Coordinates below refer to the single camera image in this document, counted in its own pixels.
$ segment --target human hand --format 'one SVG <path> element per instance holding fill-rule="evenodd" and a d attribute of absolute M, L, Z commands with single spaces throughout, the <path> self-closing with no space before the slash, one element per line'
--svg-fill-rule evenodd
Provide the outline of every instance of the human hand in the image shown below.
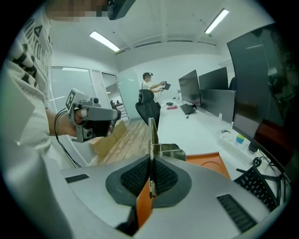
<path fill-rule="evenodd" d="M 83 121 L 83 117 L 81 114 L 81 110 L 75 110 L 75 123 L 77 125 L 81 124 Z M 72 137 L 76 137 L 76 127 L 71 125 L 69 115 L 63 114 L 59 117 L 57 122 L 57 134 L 58 135 L 69 135 Z"/>

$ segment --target power strip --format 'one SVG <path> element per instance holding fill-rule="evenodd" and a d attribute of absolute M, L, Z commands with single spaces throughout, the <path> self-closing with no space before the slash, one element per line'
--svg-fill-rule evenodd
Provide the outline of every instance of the power strip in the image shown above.
<path fill-rule="evenodd" d="M 250 141 L 244 139 L 242 144 L 236 141 L 237 134 L 232 134 L 230 132 L 224 132 L 218 139 L 218 143 L 223 145 L 225 149 L 231 151 L 235 155 L 239 156 L 246 163 L 252 165 L 252 162 L 255 157 L 259 157 L 260 155 L 252 152 L 248 147 Z"/>

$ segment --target orange tray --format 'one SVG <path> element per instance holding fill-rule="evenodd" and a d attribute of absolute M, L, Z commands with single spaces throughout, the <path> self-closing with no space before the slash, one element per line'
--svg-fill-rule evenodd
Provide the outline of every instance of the orange tray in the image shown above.
<path fill-rule="evenodd" d="M 187 155 L 186 160 L 188 163 L 196 164 L 207 169 L 214 170 L 230 179 L 228 171 L 219 155 L 219 152 L 202 155 Z"/>

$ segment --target black cap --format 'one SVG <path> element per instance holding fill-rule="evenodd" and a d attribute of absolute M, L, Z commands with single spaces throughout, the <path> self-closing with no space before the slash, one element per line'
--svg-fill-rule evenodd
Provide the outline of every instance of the black cap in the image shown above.
<path fill-rule="evenodd" d="M 145 77 L 151 77 L 151 76 L 153 76 L 153 73 L 150 73 L 150 72 L 145 72 L 145 73 L 142 75 L 143 79 L 144 79 Z"/>

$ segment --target white shirt sleeve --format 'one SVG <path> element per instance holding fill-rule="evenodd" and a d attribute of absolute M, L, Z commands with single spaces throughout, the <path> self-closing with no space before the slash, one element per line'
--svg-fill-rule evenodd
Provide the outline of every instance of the white shirt sleeve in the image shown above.
<path fill-rule="evenodd" d="M 144 82 L 142 83 L 141 89 L 143 89 L 143 90 L 149 90 L 150 87 L 151 87 L 151 84 L 150 84 L 149 82 L 145 82 L 145 81 L 144 81 Z"/>

